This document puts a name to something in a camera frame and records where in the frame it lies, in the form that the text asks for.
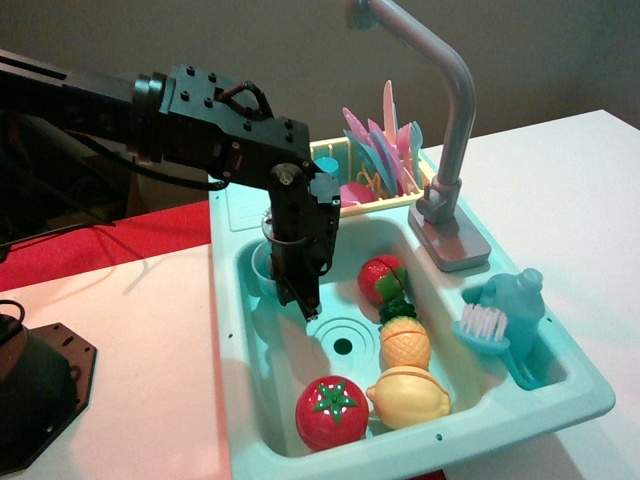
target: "toy lemon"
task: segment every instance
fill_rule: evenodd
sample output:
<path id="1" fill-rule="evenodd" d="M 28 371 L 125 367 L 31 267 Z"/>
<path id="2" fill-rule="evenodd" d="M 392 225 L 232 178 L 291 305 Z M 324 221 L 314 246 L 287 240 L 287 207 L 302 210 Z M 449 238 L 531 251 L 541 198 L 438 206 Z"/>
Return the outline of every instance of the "toy lemon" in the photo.
<path id="1" fill-rule="evenodd" d="M 417 367 L 386 370 L 366 394 L 382 423 L 393 429 L 435 420 L 451 411 L 447 391 Z"/>
<path id="2" fill-rule="evenodd" d="M 427 331 L 415 317 L 413 305 L 404 300 L 389 303 L 380 310 L 380 348 L 390 367 L 411 365 L 427 370 L 431 342 Z"/>

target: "gray faucet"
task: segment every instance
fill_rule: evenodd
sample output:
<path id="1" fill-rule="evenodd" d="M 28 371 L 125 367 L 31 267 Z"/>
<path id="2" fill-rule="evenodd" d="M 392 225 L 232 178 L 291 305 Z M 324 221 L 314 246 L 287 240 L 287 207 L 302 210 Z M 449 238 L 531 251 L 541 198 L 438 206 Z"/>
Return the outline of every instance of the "gray faucet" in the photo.
<path id="1" fill-rule="evenodd" d="M 460 55 L 391 0 L 345 0 L 351 27 L 378 24 L 434 64 L 444 76 L 449 95 L 449 120 L 438 173 L 424 195 L 409 209 L 409 223 L 444 271 L 484 264 L 491 247 L 458 207 L 460 170 L 476 113 L 471 73 Z"/>

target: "faucet base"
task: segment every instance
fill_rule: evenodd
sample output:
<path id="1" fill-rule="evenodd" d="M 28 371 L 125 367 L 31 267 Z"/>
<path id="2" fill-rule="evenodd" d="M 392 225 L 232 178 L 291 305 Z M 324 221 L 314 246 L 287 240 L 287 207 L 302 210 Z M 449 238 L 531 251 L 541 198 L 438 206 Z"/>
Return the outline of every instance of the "faucet base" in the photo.
<path id="1" fill-rule="evenodd" d="M 409 208 L 409 225 L 443 272 L 478 267 L 486 263 L 491 246 L 458 206 L 443 223 L 424 221 L 415 204 Z"/>

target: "sink basin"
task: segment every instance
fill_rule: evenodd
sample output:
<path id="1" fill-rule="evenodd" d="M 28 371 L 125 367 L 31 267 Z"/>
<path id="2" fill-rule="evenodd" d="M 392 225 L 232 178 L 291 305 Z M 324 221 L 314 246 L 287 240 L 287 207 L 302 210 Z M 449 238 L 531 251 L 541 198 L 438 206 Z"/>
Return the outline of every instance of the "sink basin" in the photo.
<path id="1" fill-rule="evenodd" d="M 411 231 L 409 207 L 341 220 L 331 271 L 322 277 L 319 318 L 279 305 L 252 268 L 263 243 L 268 197 L 231 185 L 210 197 L 222 383 L 232 471 L 238 479 L 407 478 L 602 415 L 615 403 L 597 369 L 547 311 L 527 365 L 544 386 L 519 388 L 496 358 L 459 344 L 451 322 L 496 273 L 519 271 L 472 212 L 492 246 L 486 266 L 443 273 Z M 448 390 L 452 413 L 390 430 L 371 419 L 365 438 L 314 453 L 295 428 L 295 404 L 312 380 L 337 374 L 364 391 L 385 367 L 377 310 L 356 277 L 369 258 L 391 253 L 407 267 L 409 301 L 432 344 L 430 372 Z"/>

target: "drain hole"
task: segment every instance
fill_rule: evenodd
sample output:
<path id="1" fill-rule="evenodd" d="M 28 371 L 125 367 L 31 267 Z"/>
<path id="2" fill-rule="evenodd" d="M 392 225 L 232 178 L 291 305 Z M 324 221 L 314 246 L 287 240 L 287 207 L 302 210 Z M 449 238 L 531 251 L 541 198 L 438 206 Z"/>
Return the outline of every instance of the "drain hole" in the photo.
<path id="1" fill-rule="evenodd" d="M 346 338 L 339 338 L 333 344 L 333 349 L 338 355 L 348 355 L 353 350 L 353 345 L 351 344 L 351 340 Z"/>

